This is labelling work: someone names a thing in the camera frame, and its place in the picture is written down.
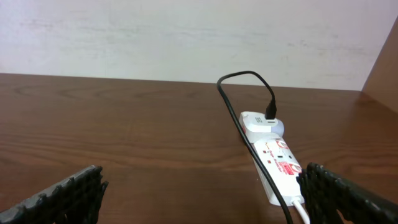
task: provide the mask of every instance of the white wall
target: white wall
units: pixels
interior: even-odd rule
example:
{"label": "white wall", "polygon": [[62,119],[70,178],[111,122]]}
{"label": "white wall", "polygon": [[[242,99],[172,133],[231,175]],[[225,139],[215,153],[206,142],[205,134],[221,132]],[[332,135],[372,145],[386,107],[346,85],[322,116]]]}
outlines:
{"label": "white wall", "polygon": [[214,83],[255,70],[360,90],[397,15],[397,0],[1,0],[0,72]]}

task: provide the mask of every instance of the power cord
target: power cord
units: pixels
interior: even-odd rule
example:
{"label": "power cord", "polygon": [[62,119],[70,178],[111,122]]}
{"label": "power cord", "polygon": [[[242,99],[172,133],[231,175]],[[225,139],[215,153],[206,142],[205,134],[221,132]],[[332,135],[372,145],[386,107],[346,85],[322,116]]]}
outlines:
{"label": "power cord", "polygon": [[294,207],[296,207],[298,213],[300,214],[301,218],[303,219],[304,224],[310,224],[310,217],[308,216],[307,212],[304,210],[303,206],[300,203],[299,198],[295,198],[292,201]]}
{"label": "power cord", "polygon": [[266,119],[275,119],[276,116],[276,103],[275,103],[275,95],[274,92],[272,91],[271,87],[268,85],[268,83],[256,72],[252,72],[252,71],[244,71],[244,72],[236,72],[236,73],[232,73],[229,75],[225,75],[223,77],[221,77],[218,81],[217,81],[217,89],[221,95],[221,97],[223,97],[223,100],[225,102],[225,105],[232,117],[232,120],[234,121],[234,124],[236,126],[236,128],[238,129],[239,134],[242,137],[242,140],[244,142],[244,144],[246,145],[246,147],[249,149],[249,152],[251,154],[251,156],[253,157],[254,161],[256,162],[256,164],[260,167],[262,173],[264,174],[264,176],[266,177],[272,191],[274,191],[275,196],[277,197],[280,206],[282,207],[284,213],[285,213],[285,217],[286,217],[286,222],[288,224],[292,224],[293,220],[292,217],[290,216],[290,212],[289,209],[287,208],[287,205],[285,203],[285,200],[282,198],[278,188],[275,185],[275,182],[272,180],[271,175],[268,173],[268,170],[264,167],[264,164],[261,162],[259,156],[257,155],[256,151],[253,149],[253,147],[251,146],[248,137],[245,135],[243,128],[241,127],[238,118],[236,117],[236,114],[234,112],[234,109],[231,106],[231,103],[229,102],[228,97],[226,96],[225,92],[223,91],[222,87],[221,87],[221,82],[227,78],[231,78],[231,77],[235,77],[238,75],[245,75],[245,74],[251,74],[251,75],[255,75],[258,79],[260,79],[263,84],[265,84],[265,86],[267,87],[267,89],[269,90],[269,92],[271,93],[272,99],[271,102],[269,103],[267,109],[266,109]]}

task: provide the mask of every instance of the power strip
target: power strip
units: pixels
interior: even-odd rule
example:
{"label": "power strip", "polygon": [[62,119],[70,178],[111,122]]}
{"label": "power strip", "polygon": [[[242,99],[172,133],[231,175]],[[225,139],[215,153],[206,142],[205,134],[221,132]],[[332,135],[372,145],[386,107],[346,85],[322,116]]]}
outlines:
{"label": "power strip", "polygon": [[[266,120],[262,113],[247,111],[241,113],[239,123],[274,180],[285,203],[288,206],[294,206],[294,201],[304,203],[299,183],[296,181],[296,177],[301,173],[301,167],[282,138],[284,124],[278,119]],[[280,205],[264,174],[258,165],[254,164],[269,202]]]}

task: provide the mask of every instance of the wood grain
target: wood grain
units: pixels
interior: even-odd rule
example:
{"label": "wood grain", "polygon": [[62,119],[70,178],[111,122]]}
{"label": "wood grain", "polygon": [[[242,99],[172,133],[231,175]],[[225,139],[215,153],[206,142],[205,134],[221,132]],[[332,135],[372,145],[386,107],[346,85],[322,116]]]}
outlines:
{"label": "wood grain", "polygon": [[363,91],[398,112],[398,18],[373,66]]}
{"label": "wood grain", "polygon": [[[269,99],[225,90],[237,113]],[[302,166],[398,202],[398,115],[358,91],[274,91]],[[110,183],[99,223],[285,223],[214,84],[2,74],[0,102],[0,210],[95,164]]]}

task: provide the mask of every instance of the wooden panel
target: wooden panel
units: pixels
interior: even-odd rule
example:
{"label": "wooden panel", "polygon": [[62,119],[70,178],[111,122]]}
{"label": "wooden panel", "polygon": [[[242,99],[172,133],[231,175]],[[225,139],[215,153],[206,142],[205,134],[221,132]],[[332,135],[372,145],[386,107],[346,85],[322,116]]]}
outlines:
{"label": "wooden panel", "polygon": [[398,18],[363,91],[398,112]]}
{"label": "wooden panel", "polygon": [[[265,88],[225,89],[237,113],[266,108]],[[398,202],[398,115],[358,91],[275,93],[301,165]],[[95,164],[99,223],[285,223],[214,84],[0,75],[0,102],[0,210]]]}

